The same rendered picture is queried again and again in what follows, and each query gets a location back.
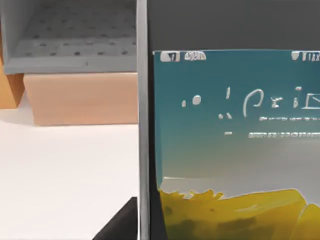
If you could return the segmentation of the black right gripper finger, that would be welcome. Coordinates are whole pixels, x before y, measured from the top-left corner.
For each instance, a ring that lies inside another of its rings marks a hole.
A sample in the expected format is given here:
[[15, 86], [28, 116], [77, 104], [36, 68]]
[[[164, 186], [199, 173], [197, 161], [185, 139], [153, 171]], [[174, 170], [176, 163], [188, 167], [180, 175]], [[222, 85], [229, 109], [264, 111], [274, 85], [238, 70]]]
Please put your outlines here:
[[137, 240], [138, 199], [132, 197], [92, 240]]

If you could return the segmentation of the blue and yellow book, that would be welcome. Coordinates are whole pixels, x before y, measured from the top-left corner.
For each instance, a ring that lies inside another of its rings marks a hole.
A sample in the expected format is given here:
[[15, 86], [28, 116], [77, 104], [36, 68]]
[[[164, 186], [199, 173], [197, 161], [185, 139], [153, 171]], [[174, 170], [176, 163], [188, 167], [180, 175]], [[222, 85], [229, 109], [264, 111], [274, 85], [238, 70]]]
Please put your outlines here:
[[168, 240], [320, 240], [320, 51], [156, 51]]

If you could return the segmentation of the grey cabinet with dark inside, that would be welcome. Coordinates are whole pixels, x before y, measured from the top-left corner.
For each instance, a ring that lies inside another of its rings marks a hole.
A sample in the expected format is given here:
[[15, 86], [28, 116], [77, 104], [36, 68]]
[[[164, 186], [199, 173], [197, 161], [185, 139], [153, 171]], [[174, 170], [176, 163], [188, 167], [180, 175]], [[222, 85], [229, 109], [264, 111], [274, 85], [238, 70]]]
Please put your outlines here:
[[168, 240], [155, 160], [154, 52], [320, 51], [320, 0], [138, 0], [139, 234]]

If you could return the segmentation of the pale wooden drawer front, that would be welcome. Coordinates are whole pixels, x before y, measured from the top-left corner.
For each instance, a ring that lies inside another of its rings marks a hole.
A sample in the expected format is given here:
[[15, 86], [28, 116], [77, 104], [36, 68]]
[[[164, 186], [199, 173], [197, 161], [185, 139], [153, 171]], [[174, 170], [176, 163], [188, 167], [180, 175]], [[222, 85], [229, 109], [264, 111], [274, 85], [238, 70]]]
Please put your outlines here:
[[133, 72], [26, 74], [24, 85], [37, 126], [138, 122], [138, 78]]

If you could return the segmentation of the wooden cupboard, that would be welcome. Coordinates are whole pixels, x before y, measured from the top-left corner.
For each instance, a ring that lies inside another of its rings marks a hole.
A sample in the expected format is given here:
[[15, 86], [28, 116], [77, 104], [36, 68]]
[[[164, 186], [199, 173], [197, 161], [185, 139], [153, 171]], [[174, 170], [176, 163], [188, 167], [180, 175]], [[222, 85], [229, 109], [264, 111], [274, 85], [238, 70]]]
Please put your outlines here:
[[24, 74], [5, 74], [2, 45], [2, 33], [0, 29], [0, 110], [16, 109], [24, 95]]

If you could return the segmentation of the grey pierced drawer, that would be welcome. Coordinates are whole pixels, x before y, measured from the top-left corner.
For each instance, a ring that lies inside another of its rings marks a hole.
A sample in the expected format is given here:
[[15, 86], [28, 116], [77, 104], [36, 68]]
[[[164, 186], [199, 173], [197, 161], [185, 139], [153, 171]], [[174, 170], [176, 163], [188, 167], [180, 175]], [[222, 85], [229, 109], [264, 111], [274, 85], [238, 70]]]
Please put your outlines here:
[[0, 0], [7, 74], [137, 70], [137, 0]]

